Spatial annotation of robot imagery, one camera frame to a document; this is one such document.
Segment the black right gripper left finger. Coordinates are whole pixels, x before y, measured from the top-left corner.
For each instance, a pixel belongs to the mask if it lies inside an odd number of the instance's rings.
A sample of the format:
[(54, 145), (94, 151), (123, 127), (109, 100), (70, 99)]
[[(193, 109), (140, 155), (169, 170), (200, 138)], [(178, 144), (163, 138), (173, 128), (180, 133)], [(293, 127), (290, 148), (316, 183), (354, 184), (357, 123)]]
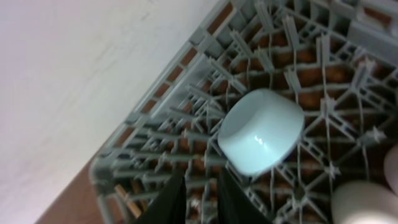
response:
[(187, 199), (182, 171), (173, 172), (165, 187), (135, 224), (185, 224)]

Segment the wooden chopstick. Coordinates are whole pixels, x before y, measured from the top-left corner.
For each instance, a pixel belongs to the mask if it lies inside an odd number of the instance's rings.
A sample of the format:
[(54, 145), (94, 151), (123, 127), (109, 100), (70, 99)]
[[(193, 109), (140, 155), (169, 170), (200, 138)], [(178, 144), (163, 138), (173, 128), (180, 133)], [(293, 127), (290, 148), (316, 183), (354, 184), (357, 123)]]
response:
[(134, 217), (138, 218), (142, 214), (142, 211), (135, 202), (127, 198), (128, 192), (124, 189), (124, 187), (120, 184), (117, 184), (114, 187), (114, 190), (117, 195), (122, 198), (124, 203), (127, 205), (127, 208), (134, 215)]

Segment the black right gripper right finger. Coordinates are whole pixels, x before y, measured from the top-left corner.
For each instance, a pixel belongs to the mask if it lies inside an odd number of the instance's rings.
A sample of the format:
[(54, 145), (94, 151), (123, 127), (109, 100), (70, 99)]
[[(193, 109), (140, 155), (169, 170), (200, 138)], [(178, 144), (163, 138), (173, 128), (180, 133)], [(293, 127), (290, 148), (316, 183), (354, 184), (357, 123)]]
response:
[(224, 167), (218, 177), (218, 220), (220, 224), (272, 224), (249, 200)]

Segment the light blue bowl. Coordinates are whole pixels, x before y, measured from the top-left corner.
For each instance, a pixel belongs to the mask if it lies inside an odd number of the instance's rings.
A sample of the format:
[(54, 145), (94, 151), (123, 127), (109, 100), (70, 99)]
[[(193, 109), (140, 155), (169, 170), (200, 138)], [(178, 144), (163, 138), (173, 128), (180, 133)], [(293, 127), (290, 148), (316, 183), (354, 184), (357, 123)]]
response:
[(224, 117), (218, 145), (240, 174), (259, 175), (292, 152), (304, 123), (301, 106), (267, 88), (257, 89)]

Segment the white cup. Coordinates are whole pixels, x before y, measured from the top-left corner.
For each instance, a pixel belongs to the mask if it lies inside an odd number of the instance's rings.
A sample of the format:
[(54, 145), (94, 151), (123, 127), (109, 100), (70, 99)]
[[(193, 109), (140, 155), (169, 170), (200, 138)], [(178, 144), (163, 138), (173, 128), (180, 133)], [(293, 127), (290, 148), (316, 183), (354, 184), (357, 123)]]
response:
[(339, 186), (331, 197), (334, 224), (397, 224), (397, 195), (372, 182)]

